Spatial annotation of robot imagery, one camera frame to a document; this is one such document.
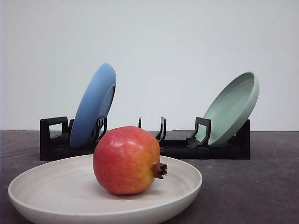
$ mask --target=white bowl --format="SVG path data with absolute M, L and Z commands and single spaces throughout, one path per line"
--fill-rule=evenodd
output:
M 8 187 L 14 207 L 35 224 L 157 224 L 186 209 L 202 184 L 192 165 L 161 156 L 168 166 L 142 193 L 111 194 L 93 173 L 93 155 L 71 157 L 32 168 Z

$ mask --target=white backdrop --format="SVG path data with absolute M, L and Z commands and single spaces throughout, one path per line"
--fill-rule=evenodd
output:
M 299 1 L 2 0 L 1 129 L 75 117 L 104 62 L 108 129 L 193 129 L 220 91 L 254 72 L 252 130 L 299 130 Z

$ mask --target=blue plate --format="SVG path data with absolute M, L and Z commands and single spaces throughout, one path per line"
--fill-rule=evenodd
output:
M 97 120 L 108 115 L 115 87 L 115 71 L 105 63 L 94 74 L 81 99 L 71 130 L 71 148 L 82 147 L 92 141 Z

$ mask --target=plate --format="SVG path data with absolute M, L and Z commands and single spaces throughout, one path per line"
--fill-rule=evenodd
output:
M 17 176 L 8 193 L 14 207 L 35 224 L 157 224 L 186 209 L 197 196 L 201 173 L 192 165 L 161 156 L 165 178 L 143 192 L 118 196 L 102 188 L 93 155 L 71 157 Z
M 221 146 L 240 130 L 255 107 L 258 94 L 258 79 L 251 72 L 238 76 L 225 87 L 204 115 L 211 120 L 210 146 Z M 196 139 L 202 141 L 205 135 L 205 128 L 200 127 Z
M 94 138 L 94 127 L 100 118 L 107 117 L 116 87 L 115 71 L 103 64 L 91 79 L 78 107 L 71 129 L 70 146 L 82 147 Z

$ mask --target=table surface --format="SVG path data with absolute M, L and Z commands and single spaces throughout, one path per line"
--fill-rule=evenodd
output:
M 191 130 L 169 131 L 184 138 Z M 251 132 L 251 160 L 184 160 L 203 176 L 200 192 L 163 224 L 299 223 L 299 132 Z M 1 131 L 1 220 L 30 224 L 12 206 L 10 182 L 41 165 L 39 131 Z

